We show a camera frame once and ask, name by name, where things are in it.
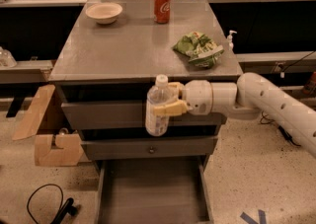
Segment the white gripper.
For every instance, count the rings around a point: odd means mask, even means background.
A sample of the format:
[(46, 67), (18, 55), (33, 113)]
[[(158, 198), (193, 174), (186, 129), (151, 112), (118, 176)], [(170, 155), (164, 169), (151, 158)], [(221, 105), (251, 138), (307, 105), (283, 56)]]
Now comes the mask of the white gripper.
[(155, 106), (153, 113), (159, 116), (179, 116), (186, 112), (193, 115), (207, 115), (212, 108), (212, 87), (205, 80), (194, 80), (186, 85), (180, 82), (170, 82), (168, 86), (182, 100), (174, 103)]

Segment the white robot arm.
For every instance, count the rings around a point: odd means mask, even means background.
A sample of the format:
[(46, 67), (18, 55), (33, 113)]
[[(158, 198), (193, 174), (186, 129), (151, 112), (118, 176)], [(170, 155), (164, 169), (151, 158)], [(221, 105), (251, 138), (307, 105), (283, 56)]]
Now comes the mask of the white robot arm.
[(163, 135), (171, 116), (219, 112), (236, 119), (252, 119), (266, 112), (296, 143), (316, 157), (316, 111), (293, 98), (266, 78), (244, 73), (235, 83), (193, 80), (169, 82), (159, 75), (147, 94), (145, 126)]

